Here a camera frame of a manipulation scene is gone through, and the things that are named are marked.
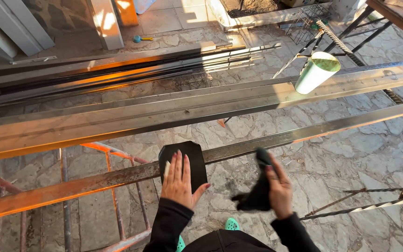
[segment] black sleeve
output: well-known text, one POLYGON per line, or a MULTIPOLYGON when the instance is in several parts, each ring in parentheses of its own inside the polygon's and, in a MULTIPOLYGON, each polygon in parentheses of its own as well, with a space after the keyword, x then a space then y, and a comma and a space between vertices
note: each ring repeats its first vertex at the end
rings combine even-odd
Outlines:
POLYGON ((284 220, 274 220, 271 226, 281 238, 281 243, 290 252, 320 252, 310 239, 309 234, 299 221, 296 213, 293 213, 284 220))
POLYGON ((173 200, 161 198, 150 242, 143 252, 175 252, 178 238, 194 212, 173 200))

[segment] teal crocs shoe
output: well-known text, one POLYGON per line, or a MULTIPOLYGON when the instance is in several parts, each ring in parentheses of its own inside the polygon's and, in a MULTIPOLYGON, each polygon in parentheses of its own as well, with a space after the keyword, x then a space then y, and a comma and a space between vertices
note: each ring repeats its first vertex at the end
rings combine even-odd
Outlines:
POLYGON ((181 252, 183 249, 186 247, 186 244, 183 241, 183 238, 180 235, 180 238, 178 239, 178 244, 176 245, 176 250, 175 252, 181 252))
POLYGON ((239 224, 234 218, 229 217, 225 223, 225 230, 240 230, 239 224))

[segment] hand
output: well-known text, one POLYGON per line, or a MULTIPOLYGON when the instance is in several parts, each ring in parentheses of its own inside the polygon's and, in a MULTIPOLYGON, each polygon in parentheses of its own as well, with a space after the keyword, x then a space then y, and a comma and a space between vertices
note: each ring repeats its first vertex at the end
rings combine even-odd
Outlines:
POLYGON ((292 212, 292 185, 281 165, 269 153, 271 165, 266 167, 266 175, 270 182, 270 206, 277 219, 283 220, 293 214, 292 212))
POLYGON ((191 188, 191 166, 187 155, 184 156, 183 178, 181 178, 181 151, 178 150, 172 156, 169 173, 164 174, 161 198, 173 200, 183 206, 194 210, 198 200, 211 185, 205 183, 201 185, 192 195, 191 188))

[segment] black metal plate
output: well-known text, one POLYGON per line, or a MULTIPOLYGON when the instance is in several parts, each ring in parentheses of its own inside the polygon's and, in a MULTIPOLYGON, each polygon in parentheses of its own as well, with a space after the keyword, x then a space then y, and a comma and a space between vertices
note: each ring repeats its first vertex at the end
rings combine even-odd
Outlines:
POLYGON ((163 146, 158 155, 158 162, 160 164, 161 183, 163 183, 164 169, 166 167, 166 161, 172 160, 173 153, 181 151, 181 154, 186 154, 191 161, 191 187, 192 194, 197 188, 204 183, 208 183, 208 177, 206 176, 205 160, 203 158, 202 147, 199 144, 192 141, 175 143, 163 146))

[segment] finger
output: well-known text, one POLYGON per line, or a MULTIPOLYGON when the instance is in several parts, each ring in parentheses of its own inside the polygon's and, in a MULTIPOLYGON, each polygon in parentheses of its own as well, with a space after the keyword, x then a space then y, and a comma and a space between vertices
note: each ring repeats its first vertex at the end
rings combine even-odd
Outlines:
POLYGON ((276 174, 277 174, 279 180, 281 180, 281 181, 285 180, 285 181, 289 182, 288 176, 284 172, 283 167, 276 161, 276 159, 273 157, 273 155, 271 155, 270 153, 268 153, 268 155, 270 156, 271 163, 272 163, 274 169, 276 170, 276 174))
POLYGON ((174 181, 181 181, 181 167, 182 167, 182 157, 181 151, 178 150, 176 153, 176 164, 175 164, 175 178, 174 181))
POLYGON ((176 164, 176 153, 172 155, 171 166, 169 167, 169 175, 167 176, 167 184, 172 184, 174 182, 175 164, 176 164))
POLYGON ((265 174, 267 175, 268 183, 270 183, 270 190, 277 190, 281 187, 278 176, 271 165, 265 167, 265 174))
POLYGON ((169 161, 166 161, 166 167, 164 169, 164 180, 163 180, 163 187, 167 186, 167 181, 169 178, 169 169, 171 168, 171 163, 169 163, 169 161))
POLYGON ((189 163, 189 157, 184 155, 183 166, 183 183, 191 185, 191 163, 189 163))
POLYGON ((210 183, 204 183, 203 185, 198 187, 197 191, 194 192, 194 195, 192 195, 193 208, 195 208, 203 193, 205 193, 210 186, 210 183))

